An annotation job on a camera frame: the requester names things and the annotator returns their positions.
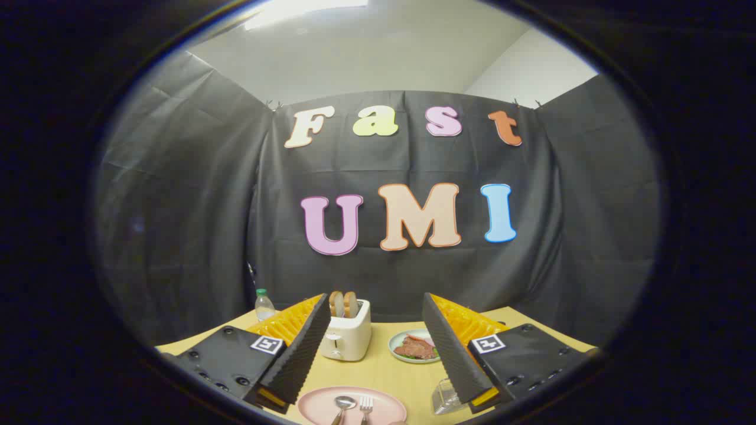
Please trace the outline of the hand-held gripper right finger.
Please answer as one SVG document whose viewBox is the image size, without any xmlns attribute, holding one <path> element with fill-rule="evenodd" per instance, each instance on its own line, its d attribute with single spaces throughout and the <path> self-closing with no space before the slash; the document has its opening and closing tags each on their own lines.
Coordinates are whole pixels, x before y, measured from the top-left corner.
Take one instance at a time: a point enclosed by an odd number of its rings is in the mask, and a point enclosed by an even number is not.
<svg viewBox="0 0 756 425">
<path fill-rule="evenodd" d="M 507 326 L 431 293 L 423 321 L 459 400 L 472 413 L 524 399 L 589 363 L 580 351 L 532 323 Z"/>
</svg>

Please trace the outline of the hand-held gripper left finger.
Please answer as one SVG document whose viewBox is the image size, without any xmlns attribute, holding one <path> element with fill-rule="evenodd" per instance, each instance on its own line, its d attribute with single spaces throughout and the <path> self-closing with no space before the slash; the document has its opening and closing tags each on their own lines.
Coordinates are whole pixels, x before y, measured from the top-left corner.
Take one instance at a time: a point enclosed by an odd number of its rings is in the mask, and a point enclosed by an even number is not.
<svg viewBox="0 0 756 425">
<path fill-rule="evenodd" d="M 325 293 L 246 329 L 222 326 L 175 357 L 208 387 L 281 414 L 295 404 L 330 324 Z"/>
</svg>

